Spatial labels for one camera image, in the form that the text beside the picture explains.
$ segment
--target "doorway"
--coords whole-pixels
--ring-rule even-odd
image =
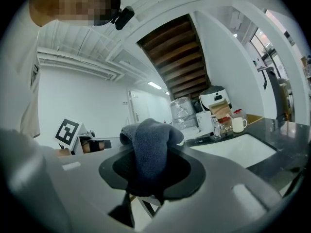
[[[142,122],[150,117],[143,94],[138,91],[129,91],[134,122]]]

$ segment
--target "red lid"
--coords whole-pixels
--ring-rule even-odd
[[[236,111],[234,112],[234,114],[240,113],[241,111],[242,111],[242,109],[238,109],[238,110],[236,110]]]
[[[225,122],[225,121],[227,121],[227,120],[229,120],[230,118],[229,117],[223,117],[223,118],[221,118],[219,121],[220,122]]]

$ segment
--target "metal faucet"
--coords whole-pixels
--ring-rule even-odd
[[[218,119],[216,118],[215,115],[212,115],[211,117],[212,120],[212,125],[213,125],[213,129],[214,129],[214,137],[215,138],[219,138],[220,136],[220,129],[223,129],[225,126],[223,124],[221,124],[220,122],[218,122]]]

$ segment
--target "kitchen counter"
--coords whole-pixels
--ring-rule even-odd
[[[207,134],[185,140],[184,146],[212,144],[244,134],[253,136],[276,151],[269,158],[247,168],[276,190],[284,188],[304,170],[311,153],[311,128],[283,120],[263,118],[248,125],[242,133],[225,133],[220,139]]]

